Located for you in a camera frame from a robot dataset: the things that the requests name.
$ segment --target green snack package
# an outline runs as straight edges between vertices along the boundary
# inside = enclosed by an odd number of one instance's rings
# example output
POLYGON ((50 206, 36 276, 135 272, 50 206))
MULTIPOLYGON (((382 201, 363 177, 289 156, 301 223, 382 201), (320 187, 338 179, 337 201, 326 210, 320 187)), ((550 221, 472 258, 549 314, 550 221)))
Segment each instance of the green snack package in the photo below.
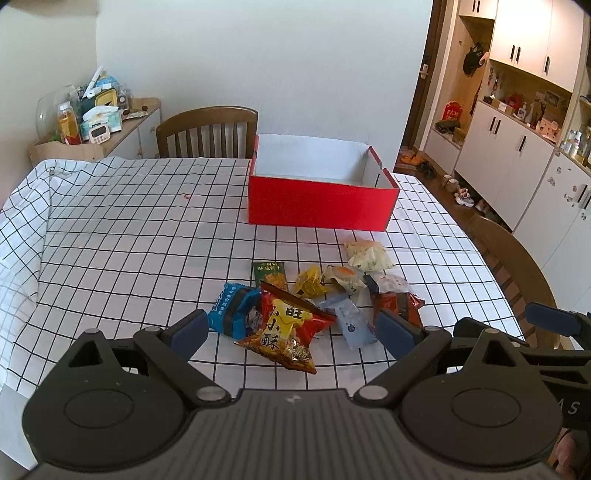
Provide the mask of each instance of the green snack package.
POLYGON ((260 287, 261 282, 264 281, 277 288, 288 291, 287 279, 285 277, 285 262, 253 262, 252 268, 255 272, 257 287, 260 287))

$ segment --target orange bottle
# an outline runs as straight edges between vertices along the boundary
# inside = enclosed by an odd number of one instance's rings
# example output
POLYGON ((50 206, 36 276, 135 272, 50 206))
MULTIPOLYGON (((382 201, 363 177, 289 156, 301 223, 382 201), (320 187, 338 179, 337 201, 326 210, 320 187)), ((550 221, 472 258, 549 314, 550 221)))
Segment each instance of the orange bottle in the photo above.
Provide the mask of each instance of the orange bottle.
POLYGON ((66 145, 80 145, 82 138, 78 130, 76 114, 70 102, 62 103, 59 107, 57 122, 60 126, 61 138, 66 145))

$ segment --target red snack bag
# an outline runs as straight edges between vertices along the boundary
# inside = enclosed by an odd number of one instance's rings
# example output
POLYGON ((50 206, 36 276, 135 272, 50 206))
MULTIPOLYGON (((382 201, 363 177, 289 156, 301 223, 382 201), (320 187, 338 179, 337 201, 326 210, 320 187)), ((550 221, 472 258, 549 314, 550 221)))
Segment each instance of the red snack bag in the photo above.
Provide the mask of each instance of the red snack bag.
POLYGON ((336 317, 265 282, 261 282, 261 293, 261 327, 254 335, 236 343, 288 370, 315 374, 310 342, 336 317))

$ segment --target snack pile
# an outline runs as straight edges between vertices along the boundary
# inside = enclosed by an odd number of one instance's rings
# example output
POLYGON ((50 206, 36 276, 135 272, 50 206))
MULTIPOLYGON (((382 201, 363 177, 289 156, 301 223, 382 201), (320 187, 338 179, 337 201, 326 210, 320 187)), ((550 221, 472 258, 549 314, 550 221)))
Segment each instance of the snack pile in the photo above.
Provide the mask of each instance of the snack pile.
POLYGON ((407 281, 385 273, 394 266, 379 242, 345 242, 347 266, 318 265, 300 273, 289 292, 282 261, 253 262, 256 287, 227 283, 209 312, 209 326, 289 370, 316 373, 310 344, 334 322, 351 350, 377 342, 374 321, 382 309, 421 327, 425 305, 407 281), (355 301, 369 289, 374 314, 366 319, 355 301))

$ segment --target blue gripper pad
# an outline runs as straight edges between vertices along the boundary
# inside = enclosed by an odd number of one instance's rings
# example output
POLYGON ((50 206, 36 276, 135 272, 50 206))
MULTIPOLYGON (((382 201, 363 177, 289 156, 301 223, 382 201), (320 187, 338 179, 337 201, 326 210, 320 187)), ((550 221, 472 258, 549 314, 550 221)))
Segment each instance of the blue gripper pad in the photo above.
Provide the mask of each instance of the blue gripper pad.
POLYGON ((375 319, 375 336, 396 360, 400 360, 416 345, 415 336, 383 310, 375 319))
POLYGON ((565 337, 577 336, 581 332, 581 325, 573 313, 540 303, 527 304, 525 319, 536 327, 559 333, 565 337))
POLYGON ((208 334, 209 322, 207 321, 207 313, 202 309, 197 309, 163 331, 160 339, 174 353, 188 362, 195 352, 205 343, 208 334))

